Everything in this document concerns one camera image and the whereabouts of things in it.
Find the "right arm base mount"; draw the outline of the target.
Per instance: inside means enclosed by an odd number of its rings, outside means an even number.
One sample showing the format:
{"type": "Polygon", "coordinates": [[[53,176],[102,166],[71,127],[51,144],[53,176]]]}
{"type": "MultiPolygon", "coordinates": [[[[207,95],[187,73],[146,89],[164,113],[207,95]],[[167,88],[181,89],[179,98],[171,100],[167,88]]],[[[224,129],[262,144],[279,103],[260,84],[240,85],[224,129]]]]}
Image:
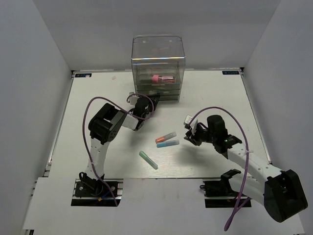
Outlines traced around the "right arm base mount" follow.
{"type": "Polygon", "coordinates": [[[239,190],[232,190],[229,180],[241,171],[231,169],[222,174],[218,180],[204,180],[199,186],[204,192],[205,207],[208,209],[233,208],[238,199],[239,190]]]}

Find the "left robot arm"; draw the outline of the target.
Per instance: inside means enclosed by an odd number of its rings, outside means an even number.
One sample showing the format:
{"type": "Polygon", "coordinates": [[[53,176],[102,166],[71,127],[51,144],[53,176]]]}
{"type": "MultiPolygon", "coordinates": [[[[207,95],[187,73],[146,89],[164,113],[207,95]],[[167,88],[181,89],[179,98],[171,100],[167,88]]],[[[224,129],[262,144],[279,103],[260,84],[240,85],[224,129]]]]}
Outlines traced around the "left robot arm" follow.
{"type": "Polygon", "coordinates": [[[89,156],[88,166],[83,177],[88,177],[87,190],[92,195],[99,195],[103,191],[104,162],[110,143],[116,138],[121,127],[138,131],[156,110],[159,95],[130,94],[127,102],[133,108],[126,111],[107,98],[96,96],[92,98],[85,110],[83,117],[83,140],[89,156]],[[107,101],[105,105],[89,121],[88,130],[90,134],[91,147],[87,145],[86,139],[86,117],[91,103],[97,99],[107,101]]]}

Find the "clear drawer organizer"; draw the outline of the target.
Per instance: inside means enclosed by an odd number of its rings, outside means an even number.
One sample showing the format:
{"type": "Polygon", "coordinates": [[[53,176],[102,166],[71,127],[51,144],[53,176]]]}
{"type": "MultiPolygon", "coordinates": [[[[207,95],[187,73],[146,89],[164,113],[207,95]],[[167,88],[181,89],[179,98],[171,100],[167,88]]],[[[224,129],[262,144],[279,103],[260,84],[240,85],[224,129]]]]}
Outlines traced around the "clear drawer organizer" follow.
{"type": "Polygon", "coordinates": [[[160,101],[179,101],[185,71],[182,38],[177,35],[139,35],[133,38],[132,73],[135,92],[159,95],[160,101]],[[175,83],[154,83],[154,74],[174,76],[175,83]]]}

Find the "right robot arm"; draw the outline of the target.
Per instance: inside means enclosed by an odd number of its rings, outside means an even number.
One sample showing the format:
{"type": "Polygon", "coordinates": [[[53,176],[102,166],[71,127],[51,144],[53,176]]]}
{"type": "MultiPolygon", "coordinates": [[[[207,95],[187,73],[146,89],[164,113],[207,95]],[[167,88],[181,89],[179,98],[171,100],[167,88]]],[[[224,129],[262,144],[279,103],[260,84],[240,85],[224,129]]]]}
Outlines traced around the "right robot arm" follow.
{"type": "Polygon", "coordinates": [[[220,115],[207,118],[207,126],[187,115],[184,121],[185,140],[195,146],[210,143],[226,159],[241,168],[247,168],[250,177],[232,169],[221,175],[220,187],[226,195],[243,191],[243,194],[263,205],[272,219],[283,222],[308,207],[299,176],[289,169],[283,171],[247,150],[242,141],[230,135],[220,115]]]}

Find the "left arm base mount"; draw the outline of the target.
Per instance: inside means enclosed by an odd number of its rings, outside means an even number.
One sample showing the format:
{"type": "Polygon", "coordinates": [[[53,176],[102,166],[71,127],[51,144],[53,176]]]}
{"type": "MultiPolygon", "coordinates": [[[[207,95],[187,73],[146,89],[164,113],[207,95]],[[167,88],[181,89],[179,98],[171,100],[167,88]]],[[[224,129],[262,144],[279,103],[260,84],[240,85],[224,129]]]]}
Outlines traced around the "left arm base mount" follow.
{"type": "Polygon", "coordinates": [[[102,185],[96,190],[90,189],[81,180],[76,179],[72,194],[71,206],[74,207],[116,207],[122,199],[123,179],[105,179],[111,187],[115,201],[109,189],[102,185]]]}

